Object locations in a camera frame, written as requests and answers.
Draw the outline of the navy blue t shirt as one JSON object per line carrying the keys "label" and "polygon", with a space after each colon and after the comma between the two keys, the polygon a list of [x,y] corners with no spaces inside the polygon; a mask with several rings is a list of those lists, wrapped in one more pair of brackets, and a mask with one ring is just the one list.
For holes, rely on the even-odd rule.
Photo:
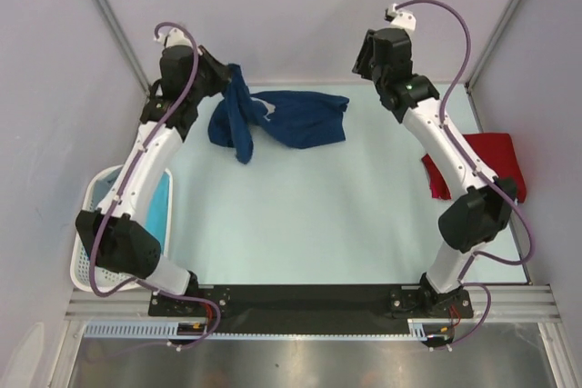
{"label": "navy blue t shirt", "polygon": [[280,144],[308,149],[346,140],[344,114],[349,99],[315,91],[275,90],[252,93],[240,65],[230,64],[231,83],[207,127],[212,144],[233,148],[236,160],[253,156],[251,127],[258,126]]}

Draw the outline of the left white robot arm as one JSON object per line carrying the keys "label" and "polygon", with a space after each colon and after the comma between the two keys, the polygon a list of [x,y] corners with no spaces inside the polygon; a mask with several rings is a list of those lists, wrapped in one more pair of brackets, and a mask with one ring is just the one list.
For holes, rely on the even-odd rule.
{"label": "left white robot arm", "polygon": [[135,143],[118,177],[92,210],[82,210],[75,228],[89,257],[89,285],[106,297],[130,283],[169,295],[180,314],[201,304],[196,275],[170,261],[146,228],[150,204],[169,162],[184,144],[201,101],[226,89],[227,65],[201,45],[168,45],[160,78],[150,89]]}

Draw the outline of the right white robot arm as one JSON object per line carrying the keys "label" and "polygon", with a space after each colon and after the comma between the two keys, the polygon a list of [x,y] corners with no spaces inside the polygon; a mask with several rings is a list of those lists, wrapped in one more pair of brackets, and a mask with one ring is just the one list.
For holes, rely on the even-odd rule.
{"label": "right white robot arm", "polygon": [[368,30],[352,71],[374,84],[381,104],[422,144],[453,200],[438,218],[443,243],[419,283],[421,309],[440,316],[460,294],[469,259],[507,227],[517,184],[483,163],[442,111],[432,82],[414,73],[406,30]]}

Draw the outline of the grey shirt in basket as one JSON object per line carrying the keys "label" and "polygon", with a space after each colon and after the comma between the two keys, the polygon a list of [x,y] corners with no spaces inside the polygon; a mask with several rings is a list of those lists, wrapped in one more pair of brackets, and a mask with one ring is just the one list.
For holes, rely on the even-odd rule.
{"label": "grey shirt in basket", "polygon": [[97,177],[92,195],[93,208],[96,209],[99,203],[112,190],[116,179],[120,173],[120,169],[107,170],[103,175]]}

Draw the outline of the folded red t shirt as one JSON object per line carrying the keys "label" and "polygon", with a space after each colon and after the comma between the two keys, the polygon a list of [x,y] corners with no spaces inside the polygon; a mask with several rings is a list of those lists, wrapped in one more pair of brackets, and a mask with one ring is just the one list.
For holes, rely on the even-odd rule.
{"label": "folded red t shirt", "polygon": [[[507,133],[464,134],[464,138],[477,155],[501,178],[511,177],[517,184],[517,202],[527,198],[527,187],[522,175],[512,138]],[[428,186],[434,199],[450,200],[447,183],[432,158],[425,154],[421,158],[425,167]]]}

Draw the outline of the turquoise t shirt in basket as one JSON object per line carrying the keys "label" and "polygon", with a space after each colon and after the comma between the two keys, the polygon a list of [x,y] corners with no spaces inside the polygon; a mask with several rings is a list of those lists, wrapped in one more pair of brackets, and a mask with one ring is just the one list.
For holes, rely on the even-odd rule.
{"label": "turquoise t shirt in basket", "polygon": [[[87,211],[94,211],[92,204],[92,195],[94,190],[94,184],[98,176],[103,175],[107,170],[114,170],[116,168],[120,169],[121,165],[111,166],[102,170],[98,173],[90,182],[87,190],[85,192],[85,200],[83,203],[83,208]],[[148,213],[145,223],[145,229],[153,235],[156,240],[160,243],[162,253],[164,255],[168,254],[169,250],[169,239],[171,233],[171,209],[173,202],[173,188],[174,188],[174,178],[169,169],[165,169],[157,188],[153,194],[151,202],[148,207]]]}

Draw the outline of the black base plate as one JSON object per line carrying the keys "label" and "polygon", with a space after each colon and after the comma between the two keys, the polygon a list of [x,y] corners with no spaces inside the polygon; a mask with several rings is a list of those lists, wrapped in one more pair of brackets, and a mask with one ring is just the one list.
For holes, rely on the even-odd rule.
{"label": "black base plate", "polygon": [[208,285],[198,296],[218,305],[217,331],[231,334],[398,334],[409,319],[474,315],[463,289],[440,298],[403,284]]}

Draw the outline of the aluminium frame rail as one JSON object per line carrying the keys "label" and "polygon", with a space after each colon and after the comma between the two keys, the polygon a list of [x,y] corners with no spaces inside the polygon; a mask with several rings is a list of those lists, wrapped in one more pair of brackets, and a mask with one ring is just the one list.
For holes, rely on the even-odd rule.
{"label": "aluminium frame rail", "polygon": [[[547,285],[489,285],[491,323],[559,323],[561,316],[552,290]],[[151,293],[143,288],[122,291],[107,298],[74,290],[65,310],[67,321],[149,318]]]}

